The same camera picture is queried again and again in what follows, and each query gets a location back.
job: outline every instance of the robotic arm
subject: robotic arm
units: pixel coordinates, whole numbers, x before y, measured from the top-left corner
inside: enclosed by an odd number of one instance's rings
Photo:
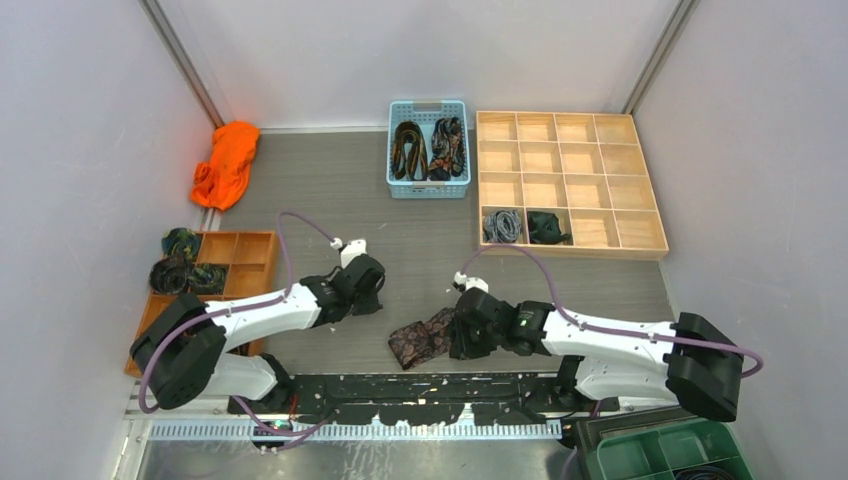
[[[575,325],[550,303],[498,300],[480,278],[457,274],[454,287],[462,295],[451,324],[453,358],[482,357],[499,346],[522,356],[562,355],[560,395],[659,399],[711,420],[736,419],[741,355],[653,340],[664,335],[733,345],[703,317],[682,313],[677,323],[633,323],[566,311],[580,322]],[[581,328],[584,322],[648,338],[599,333]]]
[[[142,371],[165,337],[186,321],[207,310],[231,313],[195,325],[168,345],[150,377],[159,406],[177,408],[201,394],[239,395],[269,408],[283,405],[294,385],[273,356],[224,352],[274,333],[315,328],[348,314],[365,315],[382,308],[377,293],[385,281],[385,269],[367,254],[365,240],[338,247],[340,267],[328,275],[301,279],[282,301],[283,292],[205,304],[193,294],[177,297],[130,349]],[[245,308],[261,304],[268,306]]]

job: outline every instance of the dark green fabric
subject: dark green fabric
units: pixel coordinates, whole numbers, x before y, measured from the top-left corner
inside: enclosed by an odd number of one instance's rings
[[[197,260],[200,235],[188,228],[175,228],[162,238],[162,252],[166,256],[181,254],[190,262]]]
[[[527,232],[530,243],[556,245],[565,242],[571,245],[571,234],[562,232],[559,219],[550,212],[527,212]]]
[[[154,292],[177,295],[188,290],[191,262],[183,255],[171,255],[159,260],[150,270],[148,281]]]
[[[221,295],[227,281],[227,268],[211,263],[195,265],[188,275],[191,291],[204,295]]]

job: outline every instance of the wooden compartment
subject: wooden compartment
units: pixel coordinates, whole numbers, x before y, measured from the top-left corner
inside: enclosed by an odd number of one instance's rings
[[[270,233],[239,233],[233,263],[265,264],[271,258],[274,236]]]
[[[565,173],[604,173],[601,150],[593,143],[561,143],[559,145]]]
[[[525,227],[528,211],[550,211],[573,244],[522,246],[556,256],[657,260],[668,253],[630,116],[484,111],[477,125],[481,226],[484,211],[498,207],[522,209]]]
[[[648,174],[638,145],[601,145],[601,158],[607,175]]]
[[[481,113],[477,115],[478,140],[518,140],[515,113]]]
[[[615,220],[622,247],[649,250],[668,248],[657,212],[616,211]]]
[[[600,143],[639,143],[630,115],[595,115],[595,129]]]
[[[654,191],[648,177],[607,177],[612,208],[624,210],[656,210]]]
[[[579,247],[618,247],[615,217],[611,211],[576,210],[571,213],[571,234]]]
[[[480,205],[524,205],[520,173],[480,172]]]
[[[572,208],[612,208],[603,175],[566,175],[565,188]]]
[[[200,232],[200,235],[202,239],[197,263],[214,263],[227,268],[223,295],[198,295],[200,300],[238,300],[268,293],[273,289],[280,250],[275,232]],[[151,292],[135,338],[138,338],[175,298],[174,295]],[[263,339],[259,339],[239,351],[247,355],[257,355],[262,352],[264,343]],[[124,372],[135,377],[141,376],[141,371],[132,358],[127,359]]]
[[[518,142],[481,141],[477,163],[481,172],[520,172]]]
[[[197,263],[228,264],[233,261],[238,234],[235,232],[208,232],[203,235]]]
[[[560,142],[595,143],[598,141],[592,115],[561,113],[555,118]]]
[[[562,175],[551,173],[524,174],[524,205],[527,207],[567,207]]]
[[[556,142],[553,114],[519,113],[518,139],[527,142]]]
[[[527,240],[527,215],[523,207],[492,207],[492,206],[481,206],[480,207],[480,219],[479,219],[479,228],[478,238],[480,239],[481,245],[491,245],[490,243],[486,243],[483,237],[483,220],[486,216],[497,212],[498,210],[514,210],[518,212],[518,217],[521,220],[521,234],[518,236],[518,240],[513,243],[513,245],[522,245],[525,246],[528,243]]]
[[[521,142],[521,170],[536,173],[561,173],[562,162],[556,143]]]

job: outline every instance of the brown patterned cloth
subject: brown patterned cloth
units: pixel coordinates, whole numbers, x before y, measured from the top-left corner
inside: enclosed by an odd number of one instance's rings
[[[409,370],[450,350],[448,325],[453,308],[443,308],[426,322],[411,323],[389,335],[389,348],[400,368]]]

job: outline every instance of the green plastic bin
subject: green plastic bin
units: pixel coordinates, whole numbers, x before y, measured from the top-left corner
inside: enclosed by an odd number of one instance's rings
[[[680,470],[700,465],[754,479],[727,425],[709,420],[605,438],[586,464],[593,480],[674,480]]]

